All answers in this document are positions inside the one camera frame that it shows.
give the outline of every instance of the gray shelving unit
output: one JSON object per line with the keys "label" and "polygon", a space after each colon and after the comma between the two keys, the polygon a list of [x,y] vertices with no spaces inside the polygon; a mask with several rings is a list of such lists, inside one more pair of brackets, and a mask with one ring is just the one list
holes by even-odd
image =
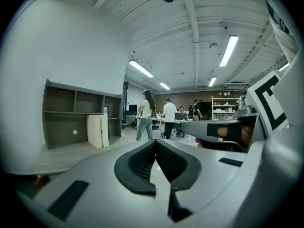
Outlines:
{"label": "gray shelving unit", "polygon": [[121,137],[122,95],[47,80],[42,109],[46,146],[53,149],[87,142],[86,116],[103,114],[105,106],[110,137]]}

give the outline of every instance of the gray floor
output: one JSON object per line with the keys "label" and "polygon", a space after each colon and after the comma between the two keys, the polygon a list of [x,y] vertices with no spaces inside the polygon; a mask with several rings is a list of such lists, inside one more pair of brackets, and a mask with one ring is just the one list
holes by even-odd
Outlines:
{"label": "gray floor", "polygon": [[[154,138],[159,138],[160,131],[153,130]],[[180,143],[197,146],[195,138],[193,136],[188,139],[188,136],[183,139],[182,137],[176,137],[172,131],[173,136],[171,141],[177,141]],[[97,149],[90,143],[77,143],[67,145],[55,149],[47,149],[46,146],[39,155],[36,166],[32,172],[27,173],[28,175],[39,175],[39,174],[56,174],[68,170],[73,165],[77,164],[84,158],[104,151],[112,150],[115,148],[122,147],[127,144],[136,142],[137,130],[131,126],[122,129],[122,136],[111,136],[109,138],[109,146]],[[148,140],[148,134],[146,131],[142,134],[142,141]]]}

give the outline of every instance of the black pants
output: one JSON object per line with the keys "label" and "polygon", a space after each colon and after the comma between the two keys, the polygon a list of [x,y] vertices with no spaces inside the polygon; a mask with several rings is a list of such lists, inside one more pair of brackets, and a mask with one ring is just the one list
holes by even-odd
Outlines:
{"label": "black pants", "polygon": [[165,123],[165,136],[167,139],[171,137],[173,127],[174,123]]}

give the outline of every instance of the office chair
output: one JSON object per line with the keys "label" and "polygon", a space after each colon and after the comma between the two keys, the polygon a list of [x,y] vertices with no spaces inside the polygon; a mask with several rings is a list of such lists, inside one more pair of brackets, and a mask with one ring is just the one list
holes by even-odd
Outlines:
{"label": "office chair", "polygon": [[[152,113],[151,113],[151,117],[156,118],[156,112],[152,112]],[[152,126],[152,130],[156,130],[156,129],[159,129],[159,128],[160,128],[159,126],[156,126],[156,125],[155,125],[155,124],[158,123],[158,121],[152,120],[152,123],[154,124],[154,125]]]}

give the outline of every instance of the computer monitor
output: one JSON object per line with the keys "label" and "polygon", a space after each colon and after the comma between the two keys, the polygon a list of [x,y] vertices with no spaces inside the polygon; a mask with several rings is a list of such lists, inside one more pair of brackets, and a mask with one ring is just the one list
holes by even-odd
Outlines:
{"label": "computer monitor", "polygon": [[175,119],[176,120],[186,120],[188,114],[186,113],[175,113]]}
{"label": "computer monitor", "polygon": [[136,112],[137,114],[137,105],[136,104],[129,105],[129,111]]}

